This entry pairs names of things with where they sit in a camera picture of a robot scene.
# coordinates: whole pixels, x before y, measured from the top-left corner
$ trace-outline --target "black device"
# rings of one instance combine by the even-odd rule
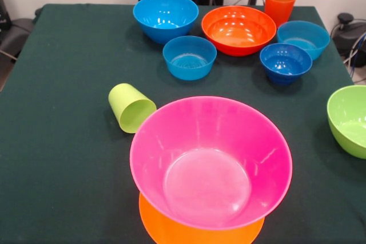
[[[0,50],[17,57],[34,27],[32,19],[11,20],[3,0],[0,0]],[[15,62],[15,59],[0,53],[0,62]]]
[[[337,29],[331,32],[333,41],[336,45],[338,53],[348,58],[352,50],[352,46],[366,32],[366,20],[354,19],[352,14],[340,13],[338,15],[339,24]],[[361,49],[351,59],[351,65],[355,67],[363,67],[366,65],[366,43],[361,45]]]

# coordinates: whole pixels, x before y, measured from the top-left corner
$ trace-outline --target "bowl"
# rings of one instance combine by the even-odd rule
[[[307,21],[283,23],[277,31],[277,40],[305,50],[313,60],[328,46],[331,38],[326,29]]]
[[[139,208],[142,223],[156,243],[173,244],[250,244],[259,235],[264,218],[233,230],[200,230],[182,225],[156,210],[140,193]]]
[[[162,54],[173,76],[197,80],[211,71],[217,51],[207,39],[187,35],[169,41]]]
[[[245,6],[214,9],[204,16],[201,26],[219,51],[235,57],[256,53],[276,35],[271,17]]]
[[[273,83],[289,85],[310,70],[313,61],[303,49],[285,43],[275,43],[263,48],[261,63]]]
[[[259,111],[202,96],[171,102],[145,120],[132,141],[130,168],[142,195],[166,217],[229,230],[279,205],[292,159],[283,135]]]
[[[354,157],[366,159],[366,86],[335,91],[327,104],[328,122],[339,145]]]
[[[198,7],[192,0],[140,0],[133,15],[148,37],[165,44],[190,31],[198,17]]]

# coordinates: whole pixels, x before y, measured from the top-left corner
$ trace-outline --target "cup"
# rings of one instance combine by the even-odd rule
[[[265,0],[264,12],[276,23],[277,28],[290,18],[296,0]]]
[[[118,124],[126,133],[136,133],[147,117],[156,111],[154,102],[127,83],[114,86],[108,101]]]

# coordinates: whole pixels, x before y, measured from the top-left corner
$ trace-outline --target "light blue bowl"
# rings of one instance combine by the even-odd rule
[[[298,46],[313,60],[328,46],[331,38],[326,29],[307,21],[289,21],[277,30],[277,41]]]
[[[173,76],[182,80],[197,80],[211,71],[217,51],[208,40],[187,35],[169,41],[162,55]]]
[[[263,48],[260,59],[269,80],[283,86],[299,79],[313,64],[306,51],[285,43],[275,43]]]
[[[192,0],[140,0],[133,15],[148,37],[166,44],[191,30],[198,7]]]

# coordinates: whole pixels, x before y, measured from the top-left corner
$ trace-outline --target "dark green tablecloth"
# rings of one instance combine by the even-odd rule
[[[202,35],[201,7],[191,34]],[[313,7],[291,19],[321,24]],[[256,243],[365,243],[366,161],[345,153],[327,124],[332,92],[352,82],[331,43],[288,87],[271,84],[258,54],[218,53],[195,82],[171,76],[162,46],[132,6],[46,5],[0,94],[0,241],[153,243],[129,170],[133,135],[117,125],[110,89],[131,83],[158,107],[192,95],[245,102],[282,131],[293,179]]]

